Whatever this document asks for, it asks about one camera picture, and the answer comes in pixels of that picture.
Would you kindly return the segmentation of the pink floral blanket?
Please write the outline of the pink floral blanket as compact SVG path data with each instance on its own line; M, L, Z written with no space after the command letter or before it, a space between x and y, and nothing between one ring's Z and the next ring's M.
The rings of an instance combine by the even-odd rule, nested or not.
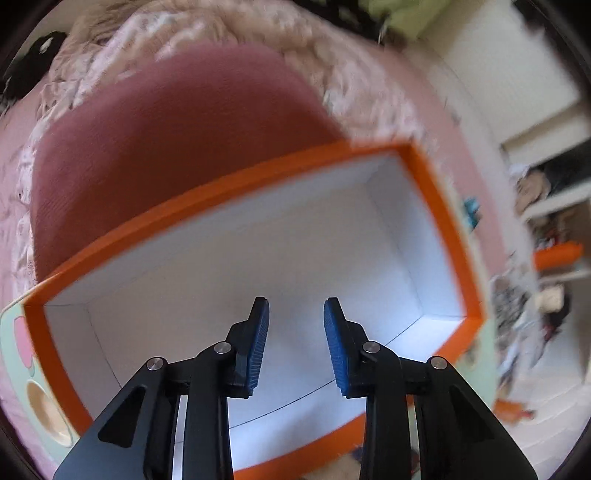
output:
M98 89L198 44L263 45L304 77L346 136L433 146L407 93L367 44L287 1L116 1L87 9L52 61L20 153Z

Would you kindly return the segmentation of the orange cardboard box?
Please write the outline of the orange cardboard box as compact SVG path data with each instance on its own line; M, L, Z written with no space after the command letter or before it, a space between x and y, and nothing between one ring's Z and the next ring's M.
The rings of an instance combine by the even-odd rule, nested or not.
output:
M24 298L36 376L25 389L65 449L149 358L194 357L270 304L259 384L229 404L240 479L294 479L359 444L325 301L399 355L458 360L485 320L458 207L409 143L345 142L206 182L93 242Z

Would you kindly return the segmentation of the dark red pillow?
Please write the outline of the dark red pillow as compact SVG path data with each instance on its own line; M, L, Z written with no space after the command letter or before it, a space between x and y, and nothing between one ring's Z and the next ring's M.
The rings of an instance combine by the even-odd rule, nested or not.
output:
M30 207L36 276L186 191L342 137L270 48L201 44L150 63L43 135Z

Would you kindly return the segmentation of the grey fur pompom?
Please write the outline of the grey fur pompom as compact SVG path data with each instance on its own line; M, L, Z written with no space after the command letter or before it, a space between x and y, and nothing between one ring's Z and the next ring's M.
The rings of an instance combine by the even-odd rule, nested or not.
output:
M363 448L353 449L334 461L325 464L310 473L304 474L304 480L359 480Z

